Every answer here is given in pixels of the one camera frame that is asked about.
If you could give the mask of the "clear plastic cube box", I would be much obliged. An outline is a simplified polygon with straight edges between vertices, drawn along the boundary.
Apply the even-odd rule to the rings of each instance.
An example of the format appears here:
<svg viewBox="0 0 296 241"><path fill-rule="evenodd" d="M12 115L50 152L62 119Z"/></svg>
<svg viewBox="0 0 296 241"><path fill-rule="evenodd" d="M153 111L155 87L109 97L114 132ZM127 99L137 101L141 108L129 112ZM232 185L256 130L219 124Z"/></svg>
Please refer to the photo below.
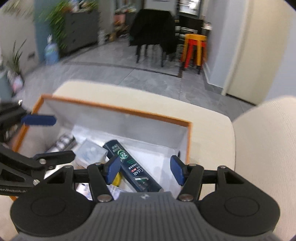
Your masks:
<svg viewBox="0 0 296 241"><path fill-rule="evenodd" d="M107 150L89 139L79 144L74 153L76 164L83 168L92 164L105 163L107 157Z"/></svg>

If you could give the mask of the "dark blue Clear bottle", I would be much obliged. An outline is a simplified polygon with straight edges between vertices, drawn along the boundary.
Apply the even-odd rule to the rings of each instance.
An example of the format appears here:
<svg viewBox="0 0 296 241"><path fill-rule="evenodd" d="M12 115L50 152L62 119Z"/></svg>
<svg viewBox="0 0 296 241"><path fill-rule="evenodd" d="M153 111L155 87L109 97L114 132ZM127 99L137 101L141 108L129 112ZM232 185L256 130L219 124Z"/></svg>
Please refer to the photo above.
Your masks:
<svg viewBox="0 0 296 241"><path fill-rule="evenodd" d="M160 192L162 187L145 171L134 157L117 141L111 140L103 145L108 150L107 157L118 156L121 162L120 173L136 192Z"/></svg>

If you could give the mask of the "plaid glasses case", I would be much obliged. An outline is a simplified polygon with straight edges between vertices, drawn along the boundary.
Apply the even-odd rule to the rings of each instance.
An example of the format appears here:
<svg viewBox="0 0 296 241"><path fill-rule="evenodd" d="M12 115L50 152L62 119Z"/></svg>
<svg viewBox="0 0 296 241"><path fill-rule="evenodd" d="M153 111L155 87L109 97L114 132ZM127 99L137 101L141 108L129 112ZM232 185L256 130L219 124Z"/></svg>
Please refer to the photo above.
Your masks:
<svg viewBox="0 0 296 241"><path fill-rule="evenodd" d="M65 133L58 138L58 140L46 150L46 153L62 152L71 150L77 144L75 137L71 133Z"/></svg>

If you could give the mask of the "yellow object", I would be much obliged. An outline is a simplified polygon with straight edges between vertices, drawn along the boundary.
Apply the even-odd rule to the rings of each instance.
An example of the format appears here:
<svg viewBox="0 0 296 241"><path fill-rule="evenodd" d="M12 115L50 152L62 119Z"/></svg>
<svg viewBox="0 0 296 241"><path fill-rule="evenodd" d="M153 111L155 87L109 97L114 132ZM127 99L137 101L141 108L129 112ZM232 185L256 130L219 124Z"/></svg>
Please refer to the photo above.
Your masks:
<svg viewBox="0 0 296 241"><path fill-rule="evenodd" d="M122 180L122 175L121 173L117 173L116 177L114 178L112 185L119 187L121 184L121 180Z"/></svg>

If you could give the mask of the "potted leafy plant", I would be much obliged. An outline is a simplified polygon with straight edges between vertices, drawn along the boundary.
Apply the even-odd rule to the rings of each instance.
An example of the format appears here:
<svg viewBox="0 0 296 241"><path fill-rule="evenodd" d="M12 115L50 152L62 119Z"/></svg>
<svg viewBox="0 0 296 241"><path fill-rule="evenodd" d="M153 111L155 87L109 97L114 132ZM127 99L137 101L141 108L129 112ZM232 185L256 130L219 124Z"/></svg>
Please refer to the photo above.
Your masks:
<svg viewBox="0 0 296 241"><path fill-rule="evenodd" d="M20 67L20 58L23 54L22 47L24 46L26 41L27 40L25 39L18 49L16 48L16 41L15 41L12 52L7 60L8 67L12 72L16 73L17 75L22 75L22 70Z"/></svg>

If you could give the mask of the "cream sofa cushion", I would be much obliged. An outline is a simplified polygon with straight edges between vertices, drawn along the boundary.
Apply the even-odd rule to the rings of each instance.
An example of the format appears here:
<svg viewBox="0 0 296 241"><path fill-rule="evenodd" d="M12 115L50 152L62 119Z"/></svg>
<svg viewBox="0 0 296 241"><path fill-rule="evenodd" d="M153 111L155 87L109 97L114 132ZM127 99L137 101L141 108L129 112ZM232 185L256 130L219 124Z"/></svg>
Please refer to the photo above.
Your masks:
<svg viewBox="0 0 296 241"><path fill-rule="evenodd" d="M169 97L116 85L69 80L53 96L91 101L189 121L189 162L215 170L235 166L235 137L229 117Z"/></svg>

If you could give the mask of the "orange white storage box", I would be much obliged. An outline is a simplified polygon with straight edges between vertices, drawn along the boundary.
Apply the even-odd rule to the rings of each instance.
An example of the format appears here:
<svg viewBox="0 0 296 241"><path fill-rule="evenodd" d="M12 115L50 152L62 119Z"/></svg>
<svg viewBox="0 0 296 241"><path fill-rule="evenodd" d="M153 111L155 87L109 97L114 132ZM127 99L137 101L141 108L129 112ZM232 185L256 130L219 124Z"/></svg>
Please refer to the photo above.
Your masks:
<svg viewBox="0 0 296 241"><path fill-rule="evenodd" d="M102 146L117 140L162 189L177 196L181 190L170 170L170 158L189 162L192 125L189 121L68 97L43 95L33 113L53 115L53 126L22 126L12 149L32 157L49 149L64 133L78 144L91 140Z"/></svg>

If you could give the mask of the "blue water jug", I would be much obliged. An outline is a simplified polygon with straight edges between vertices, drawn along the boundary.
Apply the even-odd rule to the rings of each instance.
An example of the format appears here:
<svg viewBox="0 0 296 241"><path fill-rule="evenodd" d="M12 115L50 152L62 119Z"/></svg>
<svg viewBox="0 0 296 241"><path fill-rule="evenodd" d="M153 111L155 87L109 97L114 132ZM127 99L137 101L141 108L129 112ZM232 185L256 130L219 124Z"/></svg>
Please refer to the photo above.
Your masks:
<svg viewBox="0 0 296 241"><path fill-rule="evenodd" d="M53 65L59 61L58 45L53 41L53 36L51 34L47 38L44 56L46 65Z"/></svg>

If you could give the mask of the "dark grey cabinet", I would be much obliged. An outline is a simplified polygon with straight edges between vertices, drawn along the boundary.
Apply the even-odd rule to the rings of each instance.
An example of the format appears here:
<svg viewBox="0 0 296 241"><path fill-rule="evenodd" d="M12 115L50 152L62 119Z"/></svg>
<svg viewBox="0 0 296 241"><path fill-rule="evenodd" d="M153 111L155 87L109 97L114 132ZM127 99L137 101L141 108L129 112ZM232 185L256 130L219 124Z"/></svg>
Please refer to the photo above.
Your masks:
<svg viewBox="0 0 296 241"><path fill-rule="evenodd" d="M64 33L61 54L68 55L81 48L98 43L99 12L80 11L65 14Z"/></svg>

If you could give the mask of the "green trailing plant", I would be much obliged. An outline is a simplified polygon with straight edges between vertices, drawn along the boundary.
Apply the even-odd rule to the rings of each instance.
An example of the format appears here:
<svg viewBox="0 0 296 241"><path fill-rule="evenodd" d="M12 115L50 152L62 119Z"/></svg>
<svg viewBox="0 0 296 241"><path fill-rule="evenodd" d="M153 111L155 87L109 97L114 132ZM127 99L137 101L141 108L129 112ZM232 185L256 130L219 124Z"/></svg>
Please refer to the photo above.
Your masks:
<svg viewBox="0 0 296 241"><path fill-rule="evenodd" d="M92 10L98 11L98 1L59 1L48 13L44 13L43 18L49 24L59 51L63 48L62 40L66 37L64 33L65 14Z"/></svg>

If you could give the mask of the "yellow red stacked stools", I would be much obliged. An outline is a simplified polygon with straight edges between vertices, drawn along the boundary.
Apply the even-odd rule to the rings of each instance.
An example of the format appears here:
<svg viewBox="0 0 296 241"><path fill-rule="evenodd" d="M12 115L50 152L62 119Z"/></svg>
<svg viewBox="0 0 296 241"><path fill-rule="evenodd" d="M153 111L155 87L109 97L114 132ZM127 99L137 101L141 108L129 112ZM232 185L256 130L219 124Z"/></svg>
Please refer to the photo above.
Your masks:
<svg viewBox="0 0 296 241"><path fill-rule="evenodd" d="M203 62L206 59L207 36L198 34L186 34L181 56L182 68L188 68L189 63L192 60L198 70L198 74L200 74Z"/></svg>

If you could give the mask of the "cream door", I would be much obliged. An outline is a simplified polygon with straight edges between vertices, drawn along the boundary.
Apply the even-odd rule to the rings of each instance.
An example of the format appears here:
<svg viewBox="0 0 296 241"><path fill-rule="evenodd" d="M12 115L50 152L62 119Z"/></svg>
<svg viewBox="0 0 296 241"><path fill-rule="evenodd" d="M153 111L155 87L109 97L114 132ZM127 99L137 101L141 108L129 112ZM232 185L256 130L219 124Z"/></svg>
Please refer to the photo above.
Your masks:
<svg viewBox="0 0 296 241"><path fill-rule="evenodd" d="M252 104L267 97L284 56L295 10L286 1L249 1L225 93Z"/></svg>

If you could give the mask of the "black dining chair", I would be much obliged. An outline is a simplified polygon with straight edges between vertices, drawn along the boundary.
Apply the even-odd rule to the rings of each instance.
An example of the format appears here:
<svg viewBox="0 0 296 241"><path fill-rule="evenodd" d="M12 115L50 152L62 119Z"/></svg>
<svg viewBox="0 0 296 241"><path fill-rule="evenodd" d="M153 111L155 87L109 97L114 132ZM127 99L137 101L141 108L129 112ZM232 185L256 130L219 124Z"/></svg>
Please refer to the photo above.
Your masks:
<svg viewBox="0 0 296 241"><path fill-rule="evenodd" d="M140 60L142 46L159 45L162 49L161 66L168 55L177 51L175 19L170 11L141 9L135 16L129 31L129 44L136 46L136 63Z"/></svg>

